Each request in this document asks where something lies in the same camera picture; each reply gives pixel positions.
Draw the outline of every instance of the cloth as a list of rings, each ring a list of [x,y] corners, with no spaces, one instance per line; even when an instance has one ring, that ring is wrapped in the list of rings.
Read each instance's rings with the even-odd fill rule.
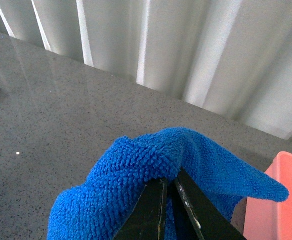
[[[188,172],[219,212],[231,220],[245,197],[282,202],[288,190],[207,137],[187,128],[167,128],[135,139],[117,139],[86,181],[62,192],[48,223],[48,240],[109,240],[124,224],[151,179],[174,180]],[[167,201],[165,239],[176,239]]]

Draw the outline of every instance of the gray countertop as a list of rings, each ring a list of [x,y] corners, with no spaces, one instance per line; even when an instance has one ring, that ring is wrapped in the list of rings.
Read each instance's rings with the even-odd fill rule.
[[[57,195],[118,137],[183,126],[265,171],[292,143],[0,33],[0,240],[44,239]],[[232,223],[242,232],[245,201]]]

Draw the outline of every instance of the pink container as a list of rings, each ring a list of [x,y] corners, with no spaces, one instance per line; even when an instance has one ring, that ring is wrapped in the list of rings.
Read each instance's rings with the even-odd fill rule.
[[[292,154],[280,152],[266,174],[288,188],[289,198],[280,203],[248,198],[244,237],[247,240],[292,240]]]

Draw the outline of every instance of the white curtain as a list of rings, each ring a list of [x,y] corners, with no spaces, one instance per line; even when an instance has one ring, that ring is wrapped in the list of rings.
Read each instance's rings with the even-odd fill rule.
[[[0,0],[0,32],[292,141],[292,0]]]

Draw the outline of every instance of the curtain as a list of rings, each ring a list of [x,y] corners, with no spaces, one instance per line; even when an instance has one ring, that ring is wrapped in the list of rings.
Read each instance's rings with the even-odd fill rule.
[[[0,0],[0,32],[292,142],[292,0]]]

